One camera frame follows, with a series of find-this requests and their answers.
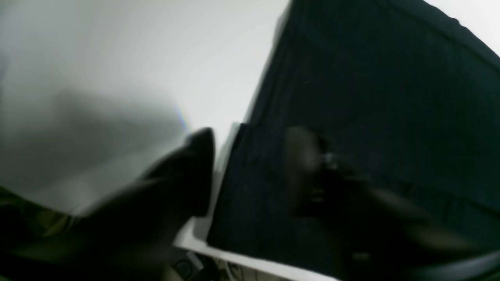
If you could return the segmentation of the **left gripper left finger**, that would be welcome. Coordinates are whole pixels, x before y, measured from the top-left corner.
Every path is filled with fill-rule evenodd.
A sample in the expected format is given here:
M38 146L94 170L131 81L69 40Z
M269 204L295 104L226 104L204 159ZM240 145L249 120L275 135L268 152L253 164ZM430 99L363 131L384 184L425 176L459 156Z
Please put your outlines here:
M200 129L85 217L1 189L1 280L160 281L177 232L208 212L214 158Z

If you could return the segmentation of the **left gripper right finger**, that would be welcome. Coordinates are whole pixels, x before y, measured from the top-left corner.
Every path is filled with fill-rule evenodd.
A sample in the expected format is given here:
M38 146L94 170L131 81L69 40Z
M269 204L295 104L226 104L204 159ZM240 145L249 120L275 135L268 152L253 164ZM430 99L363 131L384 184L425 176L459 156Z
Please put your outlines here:
M318 219L345 281L498 281L499 251L434 222L374 187L303 127L285 135L289 211Z

